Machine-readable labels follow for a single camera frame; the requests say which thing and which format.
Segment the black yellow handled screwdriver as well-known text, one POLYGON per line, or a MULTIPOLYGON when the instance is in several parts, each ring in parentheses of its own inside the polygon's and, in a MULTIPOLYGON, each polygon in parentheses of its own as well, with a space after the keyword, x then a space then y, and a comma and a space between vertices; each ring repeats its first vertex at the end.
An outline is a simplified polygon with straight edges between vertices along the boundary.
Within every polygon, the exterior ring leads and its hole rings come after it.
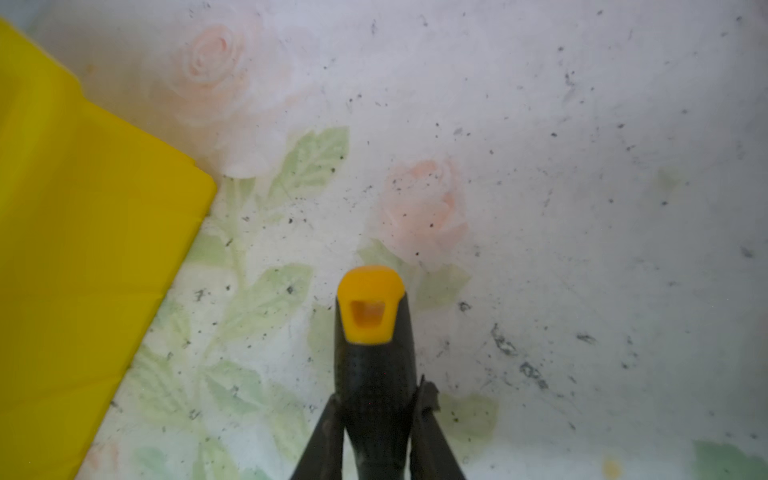
POLYGON ((392 268, 357 267, 335 303, 335 393, 360 479, 402 479, 417 390, 404 282, 392 268))

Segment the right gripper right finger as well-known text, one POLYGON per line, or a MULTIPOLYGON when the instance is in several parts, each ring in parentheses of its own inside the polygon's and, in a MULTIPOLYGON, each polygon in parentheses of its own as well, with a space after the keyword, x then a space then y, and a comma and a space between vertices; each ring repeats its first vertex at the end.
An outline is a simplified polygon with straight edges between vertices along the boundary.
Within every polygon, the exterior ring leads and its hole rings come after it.
POLYGON ((416 390, 412 423, 410 474, 415 480, 465 480, 435 413, 440 409, 438 389, 424 377, 416 390))

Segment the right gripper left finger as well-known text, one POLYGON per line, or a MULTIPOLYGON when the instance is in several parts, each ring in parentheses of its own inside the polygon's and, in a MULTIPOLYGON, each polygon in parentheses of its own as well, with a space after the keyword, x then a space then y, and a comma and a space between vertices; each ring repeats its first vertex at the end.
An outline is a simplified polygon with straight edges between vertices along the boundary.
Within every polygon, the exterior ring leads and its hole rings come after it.
POLYGON ((332 394, 291 475, 291 480, 341 480, 343 469, 343 409, 332 394))

